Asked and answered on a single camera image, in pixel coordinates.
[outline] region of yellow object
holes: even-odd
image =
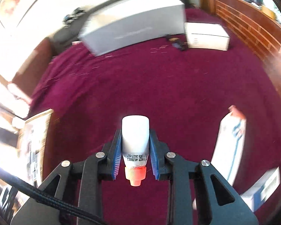
[[[261,6],[261,11],[264,14],[266,14],[267,16],[269,16],[271,19],[276,20],[276,14],[272,10],[268,9],[266,6],[262,5]]]

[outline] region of white tube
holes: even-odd
[[[122,154],[126,178],[132,186],[139,186],[146,176],[149,156],[149,119],[132,115],[122,119]]]

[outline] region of wooden panel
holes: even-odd
[[[281,97],[281,25],[242,0],[214,0],[214,6],[216,15],[263,61]]]

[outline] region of black braided cable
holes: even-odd
[[[47,193],[21,180],[20,178],[11,175],[10,173],[3,170],[2,168],[0,168],[0,179],[8,183],[9,185],[15,187],[20,192],[35,199],[39,203],[53,207],[59,211],[66,212],[70,215],[89,220],[98,225],[107,225],[107,223],[104,222],[100,217],[90,214],[80,209],[79,207],[68,204],[62,200],[59,200],[53,196],[48,195]]]

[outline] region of ribbed cap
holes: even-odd
[[[146,170],[146,166],[125,167],[126,179],[130,180],[131,186],[140,186],[141,181],[146,177]]]

